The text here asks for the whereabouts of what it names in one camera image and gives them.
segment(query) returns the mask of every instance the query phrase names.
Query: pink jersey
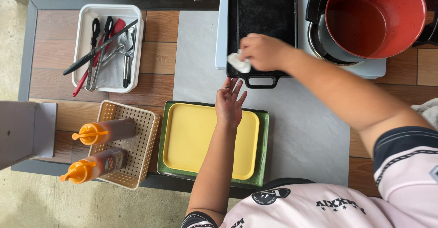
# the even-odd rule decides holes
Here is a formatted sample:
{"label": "pink jersey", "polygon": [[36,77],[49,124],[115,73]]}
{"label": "pink jersey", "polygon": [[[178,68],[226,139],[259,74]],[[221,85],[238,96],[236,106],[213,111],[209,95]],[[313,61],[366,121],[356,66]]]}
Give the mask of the pink jersey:
{"label": "pink jersey", "polygon": [[[253,193],[221,228],[395,227],[438,228],[438,132],[401,127],[375,144],[374,179],[383,199],[330,184],[292,184]],[[182,228],[218,227],[193,212]]]}

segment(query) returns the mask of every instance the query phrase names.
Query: black griddle pan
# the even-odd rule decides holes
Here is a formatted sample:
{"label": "black griddle pan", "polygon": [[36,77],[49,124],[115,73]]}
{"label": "black griddle pan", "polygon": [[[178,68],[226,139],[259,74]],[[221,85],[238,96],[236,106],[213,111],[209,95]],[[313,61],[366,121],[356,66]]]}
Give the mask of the black griddle pan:
{"label": "black griddle pan", "polygon": [[[276,37],[292,46],[297,46],[297,0],[228,0],[227,54],[237,52],[239,41],[249,33]],[[242,78],[250,89],[273,89],[282,71],[257,71],[240,73],[227,63],[227,76]],[[269,78],[271,85],[251,85],[251,78]]]}

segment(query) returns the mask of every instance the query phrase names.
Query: orange bottle cap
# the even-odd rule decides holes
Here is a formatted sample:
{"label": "orange bottle cap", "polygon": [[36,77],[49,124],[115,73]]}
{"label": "orange bottle cap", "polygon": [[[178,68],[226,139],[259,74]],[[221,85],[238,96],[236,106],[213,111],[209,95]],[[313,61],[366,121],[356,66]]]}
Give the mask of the orange bottle cap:
{"label": "orange bottle cap", "polygon": [[102,141],[103,135],[108,134],[108,131],[103,131],[98,123],[84,124],[79,133],[74,133],[71,137],[74,140],[80,139],[85,145],[98,144]]}
{"label": "orange bottle cap", "polygon": [[93,174],[93,167],[96,166],[96,162],[88,162],[80,160],[74,162],[68,168],[68,172],[60,177],[61,182],[69,179],[74,184],[81,184],[90,180]]}

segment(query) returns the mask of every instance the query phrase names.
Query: concrete floor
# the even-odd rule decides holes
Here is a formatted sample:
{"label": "concrete floor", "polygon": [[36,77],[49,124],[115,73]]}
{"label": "concrete floor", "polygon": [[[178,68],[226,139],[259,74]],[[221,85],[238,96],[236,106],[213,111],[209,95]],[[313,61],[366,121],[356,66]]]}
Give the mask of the concrete floor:
{"label": "concrete floor", "polygon": [[[0,100],[17,100],[27,6],[0,0]],[[0,227],[181,226],[190,194],[0,170]],[[229,209],[238,203],[229,200]]]}

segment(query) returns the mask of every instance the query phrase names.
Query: hand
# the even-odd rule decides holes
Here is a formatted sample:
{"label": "hand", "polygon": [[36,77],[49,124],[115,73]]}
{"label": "hand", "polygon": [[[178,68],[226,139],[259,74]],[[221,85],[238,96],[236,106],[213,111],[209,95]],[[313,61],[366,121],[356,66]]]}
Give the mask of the hand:
{"label": "hand", "polygon": [[273,37],[259,34],[248,34],[240,40],[241,61],[249,58],[251,65],[258,71],[283,71],[291,54],[296,50],[293,46]]}
{"label": "hand", "polygon": [[216,116],[219,123],[230,125],[233,128],[237,128],[242,120],[242,104],[248,92],[243,92],[239,100],[237,97],[240,92],[240,88],[243,85],[243,81],[238,78],[227,78],[222,85],[222,89],[219,89],[216,94]]}

